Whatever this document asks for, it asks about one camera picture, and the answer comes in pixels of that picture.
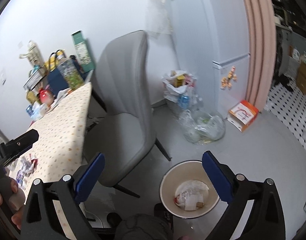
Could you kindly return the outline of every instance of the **black and white tile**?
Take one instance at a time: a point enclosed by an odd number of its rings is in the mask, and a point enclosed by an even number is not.
[[[289,85],[294,89],[293,93],[281,84],[272,87],[265,109],[276,115],[306,150],[306,95],[302,94],[294,79]]]

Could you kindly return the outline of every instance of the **orange and white box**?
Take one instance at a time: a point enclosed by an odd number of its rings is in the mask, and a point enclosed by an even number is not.
[[[249,102],[242,100],[234,106],[228,113],[228,121],[244,132],[247,127],[255,120],[259,110]]]

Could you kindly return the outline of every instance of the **chair backrest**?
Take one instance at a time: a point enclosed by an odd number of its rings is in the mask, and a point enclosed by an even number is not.
[[[108,115],[128,113],[137,117],[145,137],[152,138],[155,132],[146,79],[147,47],[144,31],[111,41],[96,65],[95,86],[100,90]]]

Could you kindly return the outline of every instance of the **floor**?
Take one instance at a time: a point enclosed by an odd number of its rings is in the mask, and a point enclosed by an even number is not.
[[[296,86],[293,78],[289,86],[294,89],[293,93],[281,84],[271,88],[266,110],[281,120],[306,150],[306,95]]]
[[[159,184],[163,175],[184,160],[200,160],[210,150],[219,162],[229,165],[234,173],[242,173],[249,180],[264,181],[272,178],[280,195],[286,227],[286,239],[292,239],[306,220],[303,206],[306,202],[306,151],[272,113],[263,111],[254,123],[241,133],[226,121],[223,139],[208,145],[194,145],[185,140],[180,126],[166,106],[154,111],[157,137],[172,157],[168,162],[156,147],[122,181],[121,185],[141,195],[133,198],[99,183],[85,202],[88,211],[105,218],[115,211],[124,219],[136,213],[153,214],[160,202]],[[204,240],[225,211],[227,204],[219,201],[203,217],[192,220],[174,218],[174,239],[188,235]],[[252,203],[249,201],[232,239],[240,236]]]

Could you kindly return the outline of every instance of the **pink curtain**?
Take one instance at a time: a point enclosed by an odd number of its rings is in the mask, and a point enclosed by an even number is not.
[[[250,68],[246,100],[262,111],[276,56],[276,29],[271,0],[244,0],[250,34]]]

